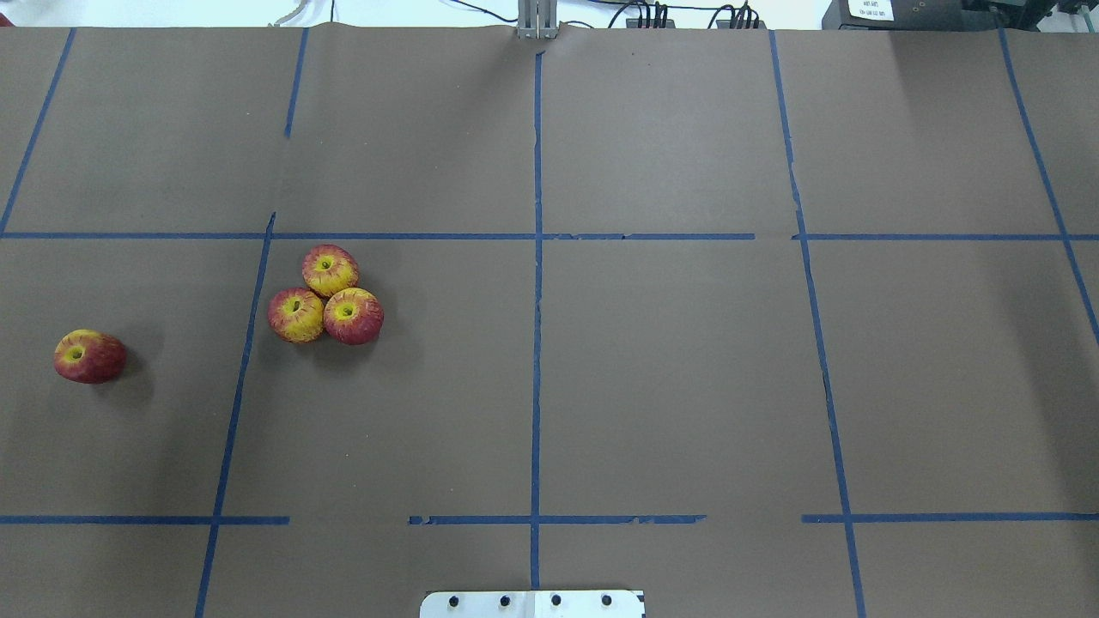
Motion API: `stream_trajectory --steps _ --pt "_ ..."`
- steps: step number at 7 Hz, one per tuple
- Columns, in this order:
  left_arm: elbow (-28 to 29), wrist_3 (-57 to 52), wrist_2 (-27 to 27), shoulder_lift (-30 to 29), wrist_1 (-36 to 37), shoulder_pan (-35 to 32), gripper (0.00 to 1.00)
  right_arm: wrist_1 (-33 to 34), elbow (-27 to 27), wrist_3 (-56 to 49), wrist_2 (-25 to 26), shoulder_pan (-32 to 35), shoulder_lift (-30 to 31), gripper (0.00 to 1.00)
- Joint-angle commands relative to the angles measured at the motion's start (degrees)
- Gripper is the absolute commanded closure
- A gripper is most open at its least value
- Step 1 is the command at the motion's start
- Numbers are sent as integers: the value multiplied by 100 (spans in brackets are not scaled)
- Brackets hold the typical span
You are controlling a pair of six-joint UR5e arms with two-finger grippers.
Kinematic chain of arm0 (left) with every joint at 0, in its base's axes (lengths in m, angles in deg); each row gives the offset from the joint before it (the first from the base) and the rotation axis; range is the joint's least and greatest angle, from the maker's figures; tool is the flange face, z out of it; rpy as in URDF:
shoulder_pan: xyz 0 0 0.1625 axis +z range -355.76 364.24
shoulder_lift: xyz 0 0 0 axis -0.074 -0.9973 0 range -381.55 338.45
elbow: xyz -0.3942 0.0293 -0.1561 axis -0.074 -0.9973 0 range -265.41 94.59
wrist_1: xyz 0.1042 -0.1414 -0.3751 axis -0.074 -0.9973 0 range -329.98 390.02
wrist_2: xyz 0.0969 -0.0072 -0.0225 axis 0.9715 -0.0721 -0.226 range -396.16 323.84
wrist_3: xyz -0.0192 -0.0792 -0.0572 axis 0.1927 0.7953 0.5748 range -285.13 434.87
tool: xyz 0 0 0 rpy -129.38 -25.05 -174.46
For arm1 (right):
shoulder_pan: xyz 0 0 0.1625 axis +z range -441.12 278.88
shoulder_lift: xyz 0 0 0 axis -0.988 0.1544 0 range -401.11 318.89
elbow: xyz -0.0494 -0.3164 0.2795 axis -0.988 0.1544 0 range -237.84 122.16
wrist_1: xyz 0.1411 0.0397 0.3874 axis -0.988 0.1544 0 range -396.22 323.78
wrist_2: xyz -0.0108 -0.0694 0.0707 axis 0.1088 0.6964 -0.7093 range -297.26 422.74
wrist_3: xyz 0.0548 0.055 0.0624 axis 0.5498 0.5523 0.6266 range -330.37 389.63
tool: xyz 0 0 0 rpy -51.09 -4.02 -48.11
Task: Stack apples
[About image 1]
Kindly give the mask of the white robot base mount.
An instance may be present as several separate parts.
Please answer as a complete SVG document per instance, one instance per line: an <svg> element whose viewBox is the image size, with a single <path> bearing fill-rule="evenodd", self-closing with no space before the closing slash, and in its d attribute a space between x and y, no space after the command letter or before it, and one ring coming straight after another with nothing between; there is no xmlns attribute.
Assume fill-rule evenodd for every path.
<svg viewBox="0 0 1099 618"><path fill-rule="evenodd" d="M642 591L436 591L420 617L645 617Z"/></svg>

